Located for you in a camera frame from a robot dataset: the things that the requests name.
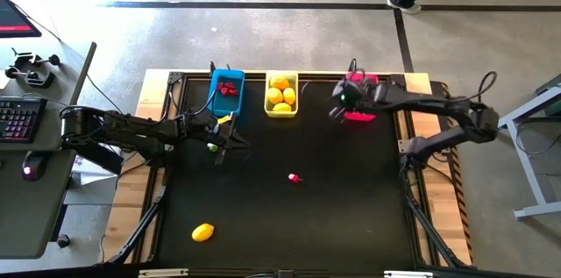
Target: blue bin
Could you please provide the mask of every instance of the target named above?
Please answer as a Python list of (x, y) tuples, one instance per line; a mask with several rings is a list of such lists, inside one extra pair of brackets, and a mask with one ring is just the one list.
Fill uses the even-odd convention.
[(239, 116), (242, 110), (242, 98), (244, 97), (245, 73), (240, 70), (216, 69), (212, 74), (207, 100), (210, 99), (219, 82), (233, 82), (239, 95), (223, 96), (217, 91), (214, 99), (209, 103), (210, 112), (217, 117), (230, 115), (231, 112), (235, 112)]

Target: computer mouse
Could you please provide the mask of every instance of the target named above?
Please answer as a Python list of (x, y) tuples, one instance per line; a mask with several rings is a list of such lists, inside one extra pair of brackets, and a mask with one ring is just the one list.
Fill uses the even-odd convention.
[(28, 182), (35, 182), (43, 176), (46, 162), (51, 157), (51, 152), (29, 151), (25, 155), (21, 167), (21, 175)]

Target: keyboard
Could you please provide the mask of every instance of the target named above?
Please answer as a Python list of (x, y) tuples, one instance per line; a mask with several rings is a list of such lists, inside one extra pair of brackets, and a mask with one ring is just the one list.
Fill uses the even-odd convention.
[(32, 143), (46, 99), (0, 96), (0, 143)]

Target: monitor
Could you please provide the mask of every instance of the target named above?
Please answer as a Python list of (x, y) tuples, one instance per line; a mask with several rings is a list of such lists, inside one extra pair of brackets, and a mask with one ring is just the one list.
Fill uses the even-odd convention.
[(0, 38), (41, 37), (41, 32), (10, 0), (0, 0)]

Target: black mat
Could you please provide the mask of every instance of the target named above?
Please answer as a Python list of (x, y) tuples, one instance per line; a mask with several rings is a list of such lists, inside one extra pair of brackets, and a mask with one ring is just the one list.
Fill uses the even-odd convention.
[[(295, 118), (272, 119), (263, 111), (264, 82), (248, 81), (238, 132), (251, 151), (228, 153), (214, 168), (203, 143), (181, 147), (160, 264), (339, 273), (413, 268), (393, 116), (333, 124), (326, 103), (333, 86), (311, 82)], [(202, 105), (208, 87), (189, 81), (187, 104)], [(303, 182), (289, 182), (291, 173)], [(191, 232), (202, 223), (214, 225), (215, 234), (195, 243)]]

